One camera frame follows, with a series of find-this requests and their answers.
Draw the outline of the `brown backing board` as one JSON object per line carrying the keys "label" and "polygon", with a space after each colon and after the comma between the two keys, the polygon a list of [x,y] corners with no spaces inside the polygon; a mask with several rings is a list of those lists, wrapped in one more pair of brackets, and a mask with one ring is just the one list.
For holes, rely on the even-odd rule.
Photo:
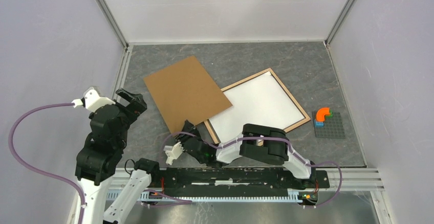
{"label": "brown backing board", "polygon": [[144,83],[171,133],[186,120],[197,125],[232,106],[195,56],[144,77]]}

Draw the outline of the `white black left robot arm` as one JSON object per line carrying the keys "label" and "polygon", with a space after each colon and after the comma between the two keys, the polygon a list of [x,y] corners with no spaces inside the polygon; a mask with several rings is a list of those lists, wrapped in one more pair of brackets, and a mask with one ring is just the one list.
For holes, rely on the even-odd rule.
{"label": "white black left robot arm", "polygon": [[141,158],[135,162],[127,185],[113,205],[104,208],[117,164],[127,146],[127,132],[147,109],[141,94],[120,88],[116,95],[128,104],[124,106],[103,97],[94,87],[90,87],[83,98],[72,102],[74,107],[83,106],[91,112],[91,132],[76,157],[75,176],[83,191],[80,198],[84,201],[79,206],[77,223],[124,223],[141,193],[161,180],[159,163]]}

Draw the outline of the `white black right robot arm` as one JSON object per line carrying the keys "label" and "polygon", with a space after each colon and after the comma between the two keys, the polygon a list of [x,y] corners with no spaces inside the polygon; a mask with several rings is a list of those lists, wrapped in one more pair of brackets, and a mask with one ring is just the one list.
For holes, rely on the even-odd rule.
{"label": "white black right robot arm", "polygon": [[169,137],[175,140],[175,144],[163,143],[166,165],[172,165],[183,153],[212,168],[227,166],[239,158],[249,158],[268,165],[283,166],[302,187],[309,187],[316,181],[313,163],[293,148],[282,129],[247,123],[239,135],[216,144],[205,141],[196,126],[185,121],[182,130]]}

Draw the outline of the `orange curved brick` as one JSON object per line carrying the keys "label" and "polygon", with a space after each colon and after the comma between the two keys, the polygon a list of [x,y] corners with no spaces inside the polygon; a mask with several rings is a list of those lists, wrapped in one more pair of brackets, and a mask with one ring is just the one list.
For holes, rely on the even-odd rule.
{"label": "orange curved brick", "polygon": [[329,107],[322,107],[320,108],[315,115],[315,120],[316,121],[325,121],[326,120],[326,115],[329,113],[330,108]]}

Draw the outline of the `dark grey brick baseplate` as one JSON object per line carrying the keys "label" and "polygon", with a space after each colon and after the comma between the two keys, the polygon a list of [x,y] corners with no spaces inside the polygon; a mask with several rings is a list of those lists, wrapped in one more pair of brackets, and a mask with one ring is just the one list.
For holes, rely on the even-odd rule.
{"label": "dark grey brick baseplate", "polygon": [[326,117],[323,127],[315,126],[315,115],[317,111],[313,111],[313,125],[315,137],[328,138],[328,139],[345,139],[345,131],[343,127],[343,120],[340,112],[333,111],[333,117]]}

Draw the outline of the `green brick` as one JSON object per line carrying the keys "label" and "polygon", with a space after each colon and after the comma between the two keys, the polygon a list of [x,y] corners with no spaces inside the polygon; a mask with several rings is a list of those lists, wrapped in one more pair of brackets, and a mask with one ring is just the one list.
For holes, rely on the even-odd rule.
{"label": "green brick", "polygon": [[333,117],[333,112],[329,110],[329,113],[326,115],[326,117]]}

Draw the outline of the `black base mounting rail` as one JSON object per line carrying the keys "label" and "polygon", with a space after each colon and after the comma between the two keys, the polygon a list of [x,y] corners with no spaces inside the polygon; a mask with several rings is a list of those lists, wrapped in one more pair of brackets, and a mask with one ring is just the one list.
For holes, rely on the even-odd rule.
{"label": "black base mounting rail", "polygon": [[168,168],[149,185],[172,197],[278,197],[288,190],[327,189],[328,174],[298,179],[285,168]]}

